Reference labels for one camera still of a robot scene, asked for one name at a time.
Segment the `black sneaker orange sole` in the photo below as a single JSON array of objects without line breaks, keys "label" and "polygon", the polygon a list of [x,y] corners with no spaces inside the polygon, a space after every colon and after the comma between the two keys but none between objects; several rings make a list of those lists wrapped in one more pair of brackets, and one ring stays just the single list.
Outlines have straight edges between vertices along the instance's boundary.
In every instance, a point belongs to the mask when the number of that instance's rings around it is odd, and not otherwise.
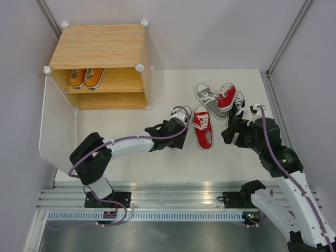
[{"label": "black sneaker orange sole", "polygon": [[175,145],[169,145],[169,148],[170,148],[171,150],[180,150],[180,149],[181,149],[180,146],[175,146]]}]

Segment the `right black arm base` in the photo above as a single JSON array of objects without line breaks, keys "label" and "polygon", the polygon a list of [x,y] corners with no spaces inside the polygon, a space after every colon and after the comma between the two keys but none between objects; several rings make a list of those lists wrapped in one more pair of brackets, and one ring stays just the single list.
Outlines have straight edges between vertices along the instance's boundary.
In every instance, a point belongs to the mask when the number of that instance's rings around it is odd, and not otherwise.
[{"label": "right black arm base", "polygon": [[261,210],[252,204],[251,196],[259,189],[266,189],[265,185],[254,180],[243,184],[238,192],[222,192],[222,196],[218,196],[217,200],[224,204],[225,209],[253,209],[252,211],[243,212],[242,225],[247,228],[259,227],[266,219],[263,217]]}]

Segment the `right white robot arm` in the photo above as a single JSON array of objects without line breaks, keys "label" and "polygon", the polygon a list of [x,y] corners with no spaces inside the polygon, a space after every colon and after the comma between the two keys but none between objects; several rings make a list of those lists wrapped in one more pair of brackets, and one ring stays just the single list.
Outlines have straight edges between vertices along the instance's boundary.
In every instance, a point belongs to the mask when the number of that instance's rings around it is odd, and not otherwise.
[{"label": "right white robot arm", "polygon": [[233,118],[222,137],[226,144],[258,155],[262,167],[286,196],[291,212],[276,203],[259,180],[241,186],[241,204],[261,210],[282,233],[289,251],[335,251],[335,232],[318,208],[296,152],[282,144],[275,120]]}]

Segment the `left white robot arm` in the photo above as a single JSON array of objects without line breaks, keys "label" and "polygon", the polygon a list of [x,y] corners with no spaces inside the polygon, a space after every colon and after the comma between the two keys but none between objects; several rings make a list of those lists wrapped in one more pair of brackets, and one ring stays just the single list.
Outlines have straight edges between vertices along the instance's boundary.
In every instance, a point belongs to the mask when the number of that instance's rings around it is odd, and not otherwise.
[{"label": "left white robot arm", "polygon": [[162,123],[145,128],[134,135],[121,138],[103,138],[98,133],[89,134],[71,153],[70,177],[81,180],[96,201],[104,208],[114,203],[114,190],[104,177],[110,161],[126,155],[159,151],[166,147],[182,149],[187,134],[190,116],[171,117]]}]

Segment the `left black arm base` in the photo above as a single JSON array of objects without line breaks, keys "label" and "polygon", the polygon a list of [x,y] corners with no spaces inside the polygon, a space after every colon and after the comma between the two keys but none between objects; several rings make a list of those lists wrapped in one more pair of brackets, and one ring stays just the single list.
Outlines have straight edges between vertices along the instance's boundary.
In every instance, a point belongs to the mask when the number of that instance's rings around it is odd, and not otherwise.
[{"label": "left black arm base", "polygon": [[97,195],[87,186],[83,187],[85,194],[85,208],[111,208],[105,211],[103,219],[124,221],[127,217],[127,209],[131,203],[131,192],[114,191],[104,199],[99,199]]}]

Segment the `wooden two-shelf shoe cabinet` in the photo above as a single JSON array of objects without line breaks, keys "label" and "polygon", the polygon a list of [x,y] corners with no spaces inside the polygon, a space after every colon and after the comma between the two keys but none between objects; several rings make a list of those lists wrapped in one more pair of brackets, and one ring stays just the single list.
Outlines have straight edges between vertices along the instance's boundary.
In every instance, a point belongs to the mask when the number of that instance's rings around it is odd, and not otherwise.
[{"label": "wooden two-shelf shoe cabinet", "polygon": [[[150,110],[151,62],[146,27],[137,24],[69,25],[63,32],[49,65],[46,83],[53,83],[72,107],[81,110]],[[106,68],[95,90],[74,89],[69,82],[74,69]]]}]

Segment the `black sneaker back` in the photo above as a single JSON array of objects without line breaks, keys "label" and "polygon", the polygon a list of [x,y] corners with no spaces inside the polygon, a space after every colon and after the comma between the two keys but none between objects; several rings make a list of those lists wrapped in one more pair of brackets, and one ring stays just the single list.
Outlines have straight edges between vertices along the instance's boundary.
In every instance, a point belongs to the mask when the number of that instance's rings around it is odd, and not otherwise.
[{"label": "black sneaker back", "polygon": [[229,127],[233,118],[242,119],[245,114],[245,98],[241,92],[237,92],[237,96],[234,100],[233,107],[228,114],[227,126]]}]

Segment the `red sneaker front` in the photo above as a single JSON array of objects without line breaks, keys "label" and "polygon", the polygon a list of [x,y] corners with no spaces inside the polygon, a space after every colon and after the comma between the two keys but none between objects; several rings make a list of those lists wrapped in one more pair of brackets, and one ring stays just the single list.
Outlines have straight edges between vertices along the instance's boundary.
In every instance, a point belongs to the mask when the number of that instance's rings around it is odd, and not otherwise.
[{"label": "red sneaker front", "polygon": [[212,147],[213,134],[211,116],[205,106],[198,106],[193,114],[193,128],[200,149],[207,151]]}]

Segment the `red sneaker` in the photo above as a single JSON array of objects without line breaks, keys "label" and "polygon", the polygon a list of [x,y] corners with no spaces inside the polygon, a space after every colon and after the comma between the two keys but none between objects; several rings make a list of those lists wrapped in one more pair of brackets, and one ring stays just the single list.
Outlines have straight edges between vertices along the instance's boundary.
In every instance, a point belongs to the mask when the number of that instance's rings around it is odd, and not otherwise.
[{"label": "red sneaker", "polygon": [[198,106],[193,114],[193,128],[200,149],[207,151],[212,147],[213,134],[211,116],[205,106]]},{"label": "red sneaker", "polygon": [[229,111],[234,104],[237,96],[237,89],[232,83],[222,86],[218,95],[218,108],[221,112]]}]

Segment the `red sneaker back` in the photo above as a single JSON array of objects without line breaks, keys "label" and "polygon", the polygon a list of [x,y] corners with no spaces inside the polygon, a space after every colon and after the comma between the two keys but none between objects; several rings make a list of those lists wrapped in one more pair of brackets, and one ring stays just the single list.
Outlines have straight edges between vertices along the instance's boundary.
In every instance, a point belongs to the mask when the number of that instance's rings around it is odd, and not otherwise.
[{"label": "red sneaker back", "polygon": [[218,95],[218,108],[221,112],[229,111],[234,104],[237,96],[237,89],[232,83],[222,86]]}]

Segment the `grey sneaker back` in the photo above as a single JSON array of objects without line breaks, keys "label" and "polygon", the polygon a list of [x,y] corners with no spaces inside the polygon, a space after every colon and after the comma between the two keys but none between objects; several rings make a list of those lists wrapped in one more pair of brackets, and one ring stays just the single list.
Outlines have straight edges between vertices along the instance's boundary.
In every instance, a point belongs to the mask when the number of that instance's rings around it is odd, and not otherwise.
[{"label": "grey sneaker back", "polygon": [[212,92],[210,87],[204,83],[199,83],[195,88],[195,94],[198,101],[204,105],[215,118],[224,120],[227,118],[227,112],[221,112],[218,107],[218,97]]}]

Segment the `right aluminium frame post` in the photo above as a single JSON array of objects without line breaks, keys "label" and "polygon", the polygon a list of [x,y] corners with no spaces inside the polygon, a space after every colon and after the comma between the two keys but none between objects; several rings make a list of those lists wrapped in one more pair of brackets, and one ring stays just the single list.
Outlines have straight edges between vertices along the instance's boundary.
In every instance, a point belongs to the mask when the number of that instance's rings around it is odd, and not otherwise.
[{"label": "right aluminium frame post", "polygon": [[260,71],[267,98],[270,103],[271,111],[276,122],[280,126],[282,139],[284,140],[284,143],[291,148],[293,148],[295,145],[288,124],[289,118],[286,115],[286,102],[283,92],[285,87],[289,86],[287,84],[289,81],[292,81],[293,83],[295,82],[293,79],[295,68],[290,67],[290,73],[286,73],[284,72],[282,65],[284,64],[284,58],[288,53],[288,50],[290,49],[297,32],[304,23],[314,4],[315,1],[303,1],[268,68]]}]

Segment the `aluminium frame post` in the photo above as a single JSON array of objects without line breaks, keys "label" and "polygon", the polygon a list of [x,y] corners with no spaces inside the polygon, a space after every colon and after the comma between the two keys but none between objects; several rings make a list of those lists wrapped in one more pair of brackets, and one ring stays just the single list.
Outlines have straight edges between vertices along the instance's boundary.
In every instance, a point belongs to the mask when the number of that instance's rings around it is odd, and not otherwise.
[{"label": "aluminium frame post", "polygon": [[45,20],[47,21],[51,31],[55,35],[56,39],[59,40],[61,36],[61,30],[58,27],[51,10],[49,9],[45,0],[35,0],[37,6],[39,7],[41,13],[43,14]]},{"label": "aluminium frame post", "polygon": [[291,148],[293,148],[295,145],[288,124],[289,118],[286,115],[286,102],[283,92],[285,87],[289,86],[287,84],[289,81],[292,81],[293,83],[295,82],[293,79],[295,68],[290,67],[290,73],[286,73],[284,72],[282,65],[284,64],[284,58],[288,53],[288,50],[290,49],[297,32],[304,23],[314,4],[315,1],[303,1],[268,68],[260,71],[267,98],[270,103],[271,111],[276,122],[280,126],[282,139],[284,140],[284,143]]}]

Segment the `aluminium mounting rail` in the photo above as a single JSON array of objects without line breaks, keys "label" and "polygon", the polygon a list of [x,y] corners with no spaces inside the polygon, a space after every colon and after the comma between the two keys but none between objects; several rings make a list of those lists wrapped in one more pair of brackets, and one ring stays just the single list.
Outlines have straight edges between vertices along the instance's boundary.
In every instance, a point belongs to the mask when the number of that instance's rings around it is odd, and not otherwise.
[{"label": "aluminium mounting rail", "polygon": [[[131,192],[133,211],[224,211],[217,201],[223,192],[238,192],[234,183],[145,183],[112,182],[115,191]],[[56,182],[43,189],[37,203],[44,210],[83,210],[85,194],[80,182]]]}]

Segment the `left aluminium frame post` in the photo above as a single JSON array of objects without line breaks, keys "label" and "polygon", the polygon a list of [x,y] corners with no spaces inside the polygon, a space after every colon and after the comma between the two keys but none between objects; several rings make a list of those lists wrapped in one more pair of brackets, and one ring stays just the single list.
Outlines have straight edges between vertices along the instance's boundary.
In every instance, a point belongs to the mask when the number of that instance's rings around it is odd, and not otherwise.
[{"label": "left aluminium frame post", "polygon": [[45,20],[47,21],[51,31],[55,35],[56,39],[59,40],[61,36],[61,30],[58,27],[51,10],[49,9],[45,0],[35,0],[37,6],[39,7],[41,13],[43,14]]}]

